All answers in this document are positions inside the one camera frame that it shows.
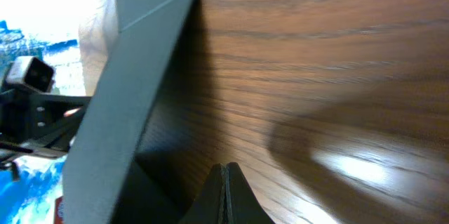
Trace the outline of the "dark green gift box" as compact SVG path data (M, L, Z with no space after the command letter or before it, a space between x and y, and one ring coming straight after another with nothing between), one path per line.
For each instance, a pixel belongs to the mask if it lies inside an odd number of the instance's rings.
M63 169L66 223L109 223L193 0L116 0L118 38Z

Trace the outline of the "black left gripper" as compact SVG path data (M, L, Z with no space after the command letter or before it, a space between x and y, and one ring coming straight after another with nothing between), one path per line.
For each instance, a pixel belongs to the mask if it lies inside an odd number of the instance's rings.
M27 93L17 89L2 92L1 149L68 152L90 101L90 96Z

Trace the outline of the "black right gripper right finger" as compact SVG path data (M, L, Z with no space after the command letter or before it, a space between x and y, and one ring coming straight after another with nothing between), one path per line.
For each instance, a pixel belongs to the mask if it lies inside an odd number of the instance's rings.
M225 167L225 208L232 224L274 224L252 191L236 162Z

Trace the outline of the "red Hello Panda box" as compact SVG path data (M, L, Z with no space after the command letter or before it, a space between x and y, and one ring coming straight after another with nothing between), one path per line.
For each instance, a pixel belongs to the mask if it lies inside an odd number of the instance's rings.
M53 218L53 224L63 224L63 216L64 216L64 204L63 204L63 197L58 197L55 200L55 209L54 209L54 218Z

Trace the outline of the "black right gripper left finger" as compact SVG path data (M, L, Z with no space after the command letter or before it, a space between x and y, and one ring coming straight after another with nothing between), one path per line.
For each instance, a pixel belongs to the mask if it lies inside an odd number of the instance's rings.
M213 165L200 193L179 224L222 224L225 205L225 167Z

